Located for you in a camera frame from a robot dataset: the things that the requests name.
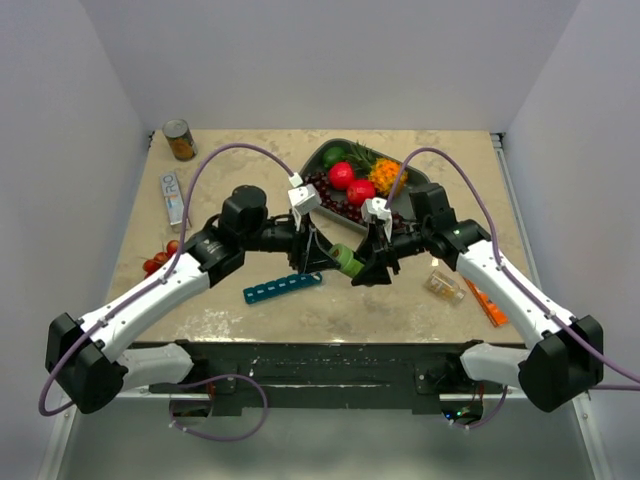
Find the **teal weekly pill organizer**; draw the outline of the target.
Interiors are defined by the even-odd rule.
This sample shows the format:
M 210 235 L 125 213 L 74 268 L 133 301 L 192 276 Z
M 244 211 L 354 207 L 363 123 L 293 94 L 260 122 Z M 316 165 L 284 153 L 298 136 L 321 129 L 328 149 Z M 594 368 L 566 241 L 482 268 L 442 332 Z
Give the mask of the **teal weekly pill organizer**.
M 271 280 L 266 283 L 248 287 L 243 290 L 245 303 L 260 303 L 298 290 L 320 285 L 323 281 L 321 273 L 292 274 Z

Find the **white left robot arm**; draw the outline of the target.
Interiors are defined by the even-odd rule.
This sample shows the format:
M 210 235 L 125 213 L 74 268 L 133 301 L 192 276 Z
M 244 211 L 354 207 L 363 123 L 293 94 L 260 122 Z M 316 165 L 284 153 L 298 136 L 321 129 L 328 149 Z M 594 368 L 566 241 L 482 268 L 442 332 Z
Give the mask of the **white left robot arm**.
M 169 260 L 131 290 L 78 319 L 67 313 L 56 317 L 48 330 L 45 384 L 58 384 L 85 414 L 138 386 L 172 383 L 185 392 L 200 390 L 207 368 L 182 346 L 130 346 L 175 308 L 240 269 L 247 252 L 284 253 L 292 270 L 303 275 L 336 269 L 330 242 L 309 217 L 320 204 L 319 194 L 303 185 L 288 196 L 290 211 L 271 217 L 263 190 L 236 188 L 219 214 L 183 238 Z

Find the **green pill bottle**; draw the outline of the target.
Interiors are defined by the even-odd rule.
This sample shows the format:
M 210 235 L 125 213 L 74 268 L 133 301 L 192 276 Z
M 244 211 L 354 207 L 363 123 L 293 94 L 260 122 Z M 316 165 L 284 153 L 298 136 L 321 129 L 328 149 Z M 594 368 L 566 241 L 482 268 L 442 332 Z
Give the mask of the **green pill bottle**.
M 347 256 L 343 262 L 341 272 L 349 278 L 354 278 L 363 269 L 364 265 L 353 256 Z

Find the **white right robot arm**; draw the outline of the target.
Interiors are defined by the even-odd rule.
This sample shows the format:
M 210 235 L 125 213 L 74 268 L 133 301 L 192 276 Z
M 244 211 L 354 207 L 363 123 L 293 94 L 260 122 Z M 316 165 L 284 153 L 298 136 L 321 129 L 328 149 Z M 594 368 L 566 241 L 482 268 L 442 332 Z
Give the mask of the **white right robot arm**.
M 392 229 L 384 199 L 364 202 L 368 231 L 355 253 L 364 265 L 353 285 L 388 285 L 400 259 L 427 252 L 485 293 L 525 344 L 472 344 L 445 369 L 452 390 L 466 393 L 489 381 L 518 388 L 539 410 L 552 412 L 602 381 L 604 332 L 596 319 L 578 318 L 559 306 L 508 261 L 476 221 L 457 220 L 441 185 L 418 188 L 410 202 L 418 223 L 399 231 Z

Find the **green bottle cap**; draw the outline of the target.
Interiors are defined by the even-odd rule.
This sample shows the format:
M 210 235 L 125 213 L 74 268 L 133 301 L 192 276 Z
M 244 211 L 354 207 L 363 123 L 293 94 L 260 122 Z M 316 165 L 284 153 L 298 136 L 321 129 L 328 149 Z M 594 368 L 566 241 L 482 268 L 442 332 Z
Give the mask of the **green bottle cap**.
M 336 243 L 329 250 L 331 257 L 342 267 L 353 260 L 353 251 L 344 244 Z

